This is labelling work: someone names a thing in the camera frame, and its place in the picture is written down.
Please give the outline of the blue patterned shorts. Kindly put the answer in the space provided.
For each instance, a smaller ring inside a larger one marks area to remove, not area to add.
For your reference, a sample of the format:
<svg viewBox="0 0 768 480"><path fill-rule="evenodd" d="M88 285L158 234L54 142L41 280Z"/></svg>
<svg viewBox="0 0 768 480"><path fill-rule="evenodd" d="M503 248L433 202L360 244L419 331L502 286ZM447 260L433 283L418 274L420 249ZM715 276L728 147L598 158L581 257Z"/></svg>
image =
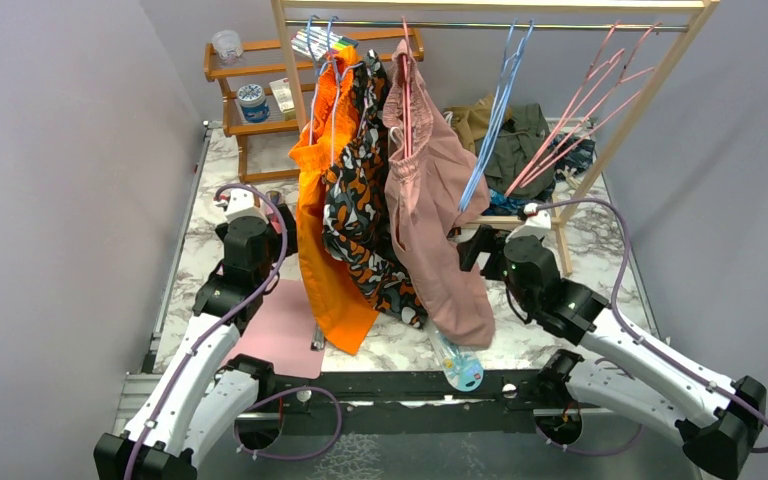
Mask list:
<svg viewBox="0 0 768 480"><path fill-rule="evenodd" d="M490 204L484 210L484 216L516 216L517 212L528 203L547 203L551 200L554 187L547 187L534 198L505 197L501 192L489 190Z"/></svg>

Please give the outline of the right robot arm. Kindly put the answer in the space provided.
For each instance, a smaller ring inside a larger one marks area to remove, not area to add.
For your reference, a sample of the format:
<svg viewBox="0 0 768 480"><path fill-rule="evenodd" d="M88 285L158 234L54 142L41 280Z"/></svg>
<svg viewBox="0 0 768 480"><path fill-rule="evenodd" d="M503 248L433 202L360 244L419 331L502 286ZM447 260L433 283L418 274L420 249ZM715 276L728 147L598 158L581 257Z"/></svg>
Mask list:
<svg viewBox="0 0 768 480"><path fill-rule="evenodd" d="M696 467L736 479L763 423L766 387L732 379L673 350L628 320L591 288L563 277L540 238L481 226L458 244L460 267L504 283L515 312L568 341L542 368L539 398L600 406L659 432Z"/></svg>

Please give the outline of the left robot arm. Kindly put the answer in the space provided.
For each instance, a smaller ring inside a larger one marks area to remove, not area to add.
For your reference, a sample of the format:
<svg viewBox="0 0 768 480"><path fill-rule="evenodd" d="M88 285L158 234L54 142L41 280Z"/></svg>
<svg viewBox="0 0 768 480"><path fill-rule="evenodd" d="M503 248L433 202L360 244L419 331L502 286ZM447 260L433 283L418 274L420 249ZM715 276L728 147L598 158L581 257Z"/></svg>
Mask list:
<svg viewBox="0 0 768 480"><path fill-rule="evenodd" d="M274 397L273 366L226 355L297 251L296 222L284 204L249 211L216 229L224 255L197 291L184 339L148 399L118 434L103 434L93 458L101 479L195 479L219 436L246 408Z"/></svg>

